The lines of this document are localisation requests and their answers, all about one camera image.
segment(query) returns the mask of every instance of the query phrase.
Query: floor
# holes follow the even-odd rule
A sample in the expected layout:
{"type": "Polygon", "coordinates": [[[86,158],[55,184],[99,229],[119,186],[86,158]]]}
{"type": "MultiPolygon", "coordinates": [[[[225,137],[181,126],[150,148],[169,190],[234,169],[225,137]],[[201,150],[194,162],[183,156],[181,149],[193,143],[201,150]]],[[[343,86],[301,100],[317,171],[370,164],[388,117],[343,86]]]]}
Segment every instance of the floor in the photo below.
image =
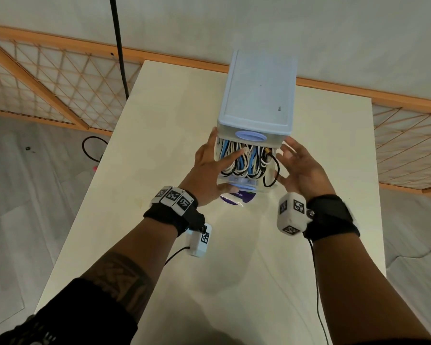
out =
{"type": "MultiPolygon", "coordinates": [[[[0,333],[35,309],[94,175],[88,135],[0,117],[0,333]]],[[[387,277],[431,332],[431,198],[381,190],[380,200],[387,277]]]]}
{"type": "Polygon", "coordinates": [[[89,135],[0,117],[0,333],[35,310],[94,175],[89,135]]]}
{"type": "Polygon", "coordinates": [[[386,277],[431,333],[431,198],[381,190],[386,277]]]}

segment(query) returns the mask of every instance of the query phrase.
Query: purple sticker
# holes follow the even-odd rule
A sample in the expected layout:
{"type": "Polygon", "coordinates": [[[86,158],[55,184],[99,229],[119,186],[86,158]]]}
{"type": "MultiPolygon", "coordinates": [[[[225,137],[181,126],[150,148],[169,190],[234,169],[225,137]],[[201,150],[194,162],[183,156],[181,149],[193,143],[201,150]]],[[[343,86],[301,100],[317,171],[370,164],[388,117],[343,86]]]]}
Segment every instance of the purple sticker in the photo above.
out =
{"type": "MultiPolygon", "coordinates": [[[[240,198],[243,203],[248,203],[248,202],[250,202],[254,198],[255,192],[249,192],[249,191],[242,191],[242,190],[240,190],[237,193],[230,194],[230,195],[233,195],[235,197],[240,198]]],[[[226,203],[229,203],[231,205],[238,205],[237,203],[235,203],[235,202],[233,202],[233,201],[225,198],[223,195],[220,196],[220,198],[222,200],[224,200],[226,203]]]]}

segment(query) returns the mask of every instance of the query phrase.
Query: purple drawer handle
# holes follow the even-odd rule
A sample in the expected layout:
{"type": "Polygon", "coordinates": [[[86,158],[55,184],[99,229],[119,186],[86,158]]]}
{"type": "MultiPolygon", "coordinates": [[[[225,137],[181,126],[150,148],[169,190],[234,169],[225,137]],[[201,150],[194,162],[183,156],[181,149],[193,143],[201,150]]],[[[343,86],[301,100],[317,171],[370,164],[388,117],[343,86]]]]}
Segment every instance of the purple drawer handle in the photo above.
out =
{"type": "Polygon", "coordinates": [[[267,140],[267,136],[253,131],[237,131],[235,135],[240,139],[250,140],[252,142],[263,142],[267,140]]]}

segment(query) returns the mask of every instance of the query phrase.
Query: table top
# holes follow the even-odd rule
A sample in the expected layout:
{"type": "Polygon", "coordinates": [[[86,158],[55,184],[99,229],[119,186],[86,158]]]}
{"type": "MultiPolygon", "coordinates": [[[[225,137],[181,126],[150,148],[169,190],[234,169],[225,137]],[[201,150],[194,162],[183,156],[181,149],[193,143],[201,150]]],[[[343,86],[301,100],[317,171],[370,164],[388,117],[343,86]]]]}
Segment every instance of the table top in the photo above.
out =
{"type": "MultiPolygon", "coordinates": [[[[144,63],[37,309],[136,226],[163,185],[180,183],[217,123],[226,79],[144,63]]],[[[296,87],[293,128],[385,273],[370,99],[296,87]]],[[[132,343],[324,344],[308,242],[276,228],[284,193],[279,185],[244,207],[220,199],[202,207],[213,228],[206,255],[182,252],[165,266],[132,343]]]]}

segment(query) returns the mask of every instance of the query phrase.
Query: forearm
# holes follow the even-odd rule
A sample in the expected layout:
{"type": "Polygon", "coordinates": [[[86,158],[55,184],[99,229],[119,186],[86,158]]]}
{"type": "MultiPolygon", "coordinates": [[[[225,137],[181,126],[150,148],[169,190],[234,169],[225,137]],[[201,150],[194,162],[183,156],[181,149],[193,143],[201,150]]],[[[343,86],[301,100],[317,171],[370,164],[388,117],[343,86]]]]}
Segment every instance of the forearm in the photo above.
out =
{"type": "Polygon", "coordinates": [[[431,339],[355,234],[323,238],[313,247],[323,310],[335,345],[431,339]]]}
{"type": "Polygon", "coordinates": [[[138,322],[176,237],[174,226],[145,218],[81,277],[111,295],[138,322]]]}

